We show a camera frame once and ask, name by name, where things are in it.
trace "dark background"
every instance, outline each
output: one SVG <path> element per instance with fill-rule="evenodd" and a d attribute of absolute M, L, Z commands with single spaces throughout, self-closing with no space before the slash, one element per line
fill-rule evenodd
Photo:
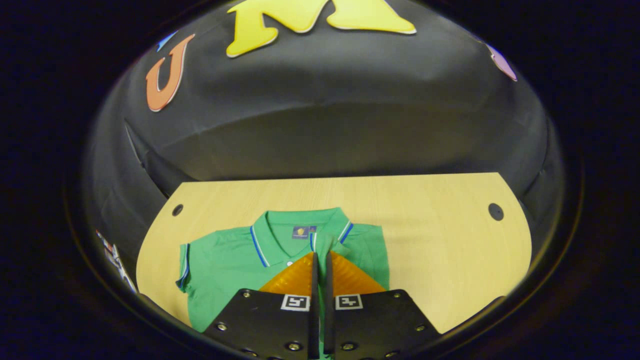
<path fill-rule="evenodd" d="M 6 9 L 3 358 L 192 356 L 128 315 L 89 271 L 62 189 L 117 75 L 195 3 L 23 1 Z M 637 357 L 637 3 L 430 3 L 517 65 L 586 172 L 565 261 L 528 303 L 451 358 Z"/>

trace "bolt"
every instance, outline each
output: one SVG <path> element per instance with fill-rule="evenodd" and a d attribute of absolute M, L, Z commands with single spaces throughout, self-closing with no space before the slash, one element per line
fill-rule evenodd
<path fill-rule="evenodd" d="M 300 350 L 300 344 L 299 343 L 289 343 L 287 345 L 287 348 L 289 348 L 289 350 L 291 350 L 291 351 L 298 351 L 298 350 Z"/>

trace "black fabric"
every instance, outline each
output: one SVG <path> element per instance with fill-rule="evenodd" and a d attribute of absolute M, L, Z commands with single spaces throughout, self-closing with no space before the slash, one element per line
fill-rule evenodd
<path fill-rule="evenodd" d="M 547 224 L 542 199 L 558 188 L 539 173 L 545 156 L 555 162 L 547 114 L 524 76 L 512 66 L 512 81 L 483 43 L 429 8 L 388 3 L 416 34 L 335 29 L 328 2 L 304 35 L 265 17 L 278 38 L 230 59 L 231 3 L 180 28 L 158 53 L 150 44 L 97 117 L 86 159 L 90 222 L 135 259 L 183 181 L 497 171 L 531 229 Z M 169 51 L 193 33 L 175 97 L 150 111 L 147 72 L 167 57 L 166 81 Z"/>

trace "wooden tabletop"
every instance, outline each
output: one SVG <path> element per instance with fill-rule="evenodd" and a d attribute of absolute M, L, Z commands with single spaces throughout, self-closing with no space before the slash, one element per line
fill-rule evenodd
<path fill-rule="evenodd" d="M 498 173 L 216 181 L 183 183 L 167 200 L 140 249 L 138 289 L 190 325 L 175 285 L 181 243 L 252 225 L 267 210 L 335 207 L 382 226 L 391 289 L 406 290 L 441 333 L 507 295 L 529 268 L 527 221 Z"/>

